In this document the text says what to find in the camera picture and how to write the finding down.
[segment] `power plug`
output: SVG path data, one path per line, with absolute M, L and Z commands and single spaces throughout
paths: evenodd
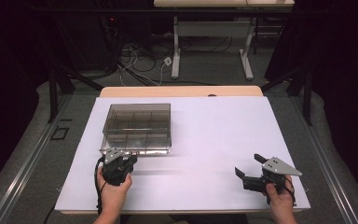
M 172 63 L 172 60 L 171 60 L 170 57 L 166 57 L 166 58 L 164 59 L 164 62 L 165 62 L 165 65 L 169 66 L 169 65 Z

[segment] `transparent storage box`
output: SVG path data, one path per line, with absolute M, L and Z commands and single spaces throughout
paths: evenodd
M 103 127 L 101 152 L 126 155 L 168 154 L 171 148 L 171 105 L 111 105 Z

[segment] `hand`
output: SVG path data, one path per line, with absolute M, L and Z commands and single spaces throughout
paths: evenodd
M 292 189 L 292 177 L 290 175 L 285 176 L 285 186 L 288 189 Z M 295 224 L 296 219 L 293 215 L 293 198 L 292 195 L 283 189 L 281 194 L 278 194 L 273 184 L 267 184 L 266 190 L 269 198 L 271 199 L 271 214 L 275 223 L 278 224 Z
M 103 168 L 100 167 L 97 173 L 98 187 L 101 191 L 103 211 L 95 220 L 96 223 L 115 223 L 120 215 L 126 201 L 127 191 L 129 190 L 132 179 L 131 174 L 127 174 L 124 183 L 120 186 L 113 186 L 103 179 Z

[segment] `table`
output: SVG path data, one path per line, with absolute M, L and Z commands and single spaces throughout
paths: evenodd
M 291 7 L 293 0 L 155 0 L 155 7 Z M 180 49 L 179 36 L 231 36 L 244 37 L 244 49 L 240 49 L 241 63 L 246 79 L 253 80 L 248 53 L 255 27 L 249 21 L 179 21 L 173 18 L 174 53 L 172 78 L 179 78 Z
M 293 162 L 269 100 L 259 88 L 245 86 L 103 89 L 89 116 L 56 210 L 65 214 L 96 213 L 93 172 L 101 157 L 98 149 L 109 106 L 139 103 L 171 104 L 172 148 L 165 156 L 138 157 L 122 214 L 269 210 L 261 193 L 242 188 L 234 167 L 249 176 L 261 176 L 255 153 L 266 158 L 276 156 L 291 165 Z M 310 208 L 300 179 L 293 179 L 295 210 Z

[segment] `white tabletop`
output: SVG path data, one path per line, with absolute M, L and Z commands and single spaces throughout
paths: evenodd
M 291 7 L 294 0 L 155 0 L 155 7 Z
M 269 210 L 266 198 L 245 190 L 234 167 L 261 176 L 254 154 L 293 165 L 269 101 L 262 96 L 97 98 L 57 201 L 64 213 L 96 212 L 93 173 L 101 157 L 103 125 L 111 104 L 170 103 L 171 153 L 138 157 L 126 214 L 254 212 Z M 294 177 L 296 210 L 310 208 Z

